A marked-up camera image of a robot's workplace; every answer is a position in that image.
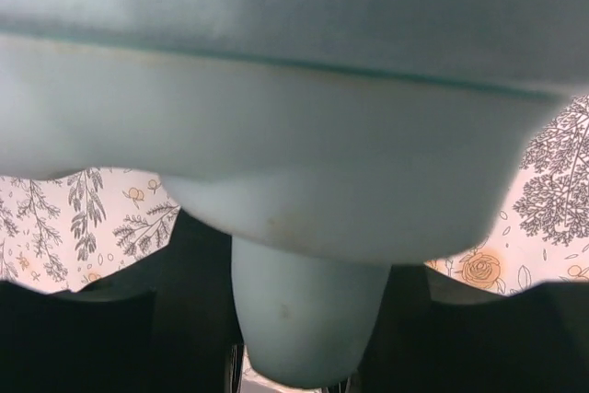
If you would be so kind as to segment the light blue suitcase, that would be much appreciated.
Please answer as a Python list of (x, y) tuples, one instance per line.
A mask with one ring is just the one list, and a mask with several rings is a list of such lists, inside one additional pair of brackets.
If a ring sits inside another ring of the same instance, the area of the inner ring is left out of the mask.
[(588, 0), (1, 0), (1, 171), (157, 174), (234, 240), (253, 367), (349, 376), (394, 264), (479, 243), (588, 85)]

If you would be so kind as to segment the floral patterned table mat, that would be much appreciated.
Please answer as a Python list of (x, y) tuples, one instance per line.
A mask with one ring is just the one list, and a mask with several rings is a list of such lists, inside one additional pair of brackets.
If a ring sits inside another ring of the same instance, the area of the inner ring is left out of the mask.
[[(156, 175), (91, 168), (53, 181), (1, 180), (1, 276), (44, 292), (80, 289), (169, 243), (179, 206)], [(531, 141), (490, 234), (430, 267), (512, 295), (588, 278), (588, 98)]]

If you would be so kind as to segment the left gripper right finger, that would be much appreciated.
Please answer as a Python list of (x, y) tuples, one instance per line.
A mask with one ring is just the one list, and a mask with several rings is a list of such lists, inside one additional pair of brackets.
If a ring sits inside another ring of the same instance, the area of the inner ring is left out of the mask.
[(363, 392), (585, 392), (588, 285), (501, 296), (395, 266), (359, 377)]

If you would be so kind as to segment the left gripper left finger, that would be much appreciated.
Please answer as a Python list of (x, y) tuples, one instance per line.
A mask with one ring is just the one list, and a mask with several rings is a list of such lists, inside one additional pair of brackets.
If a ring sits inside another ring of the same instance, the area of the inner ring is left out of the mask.
[(5, 392), (236, 392), (231, 239), (180, 213), (159, 251), (77, 292), (1, 284)]

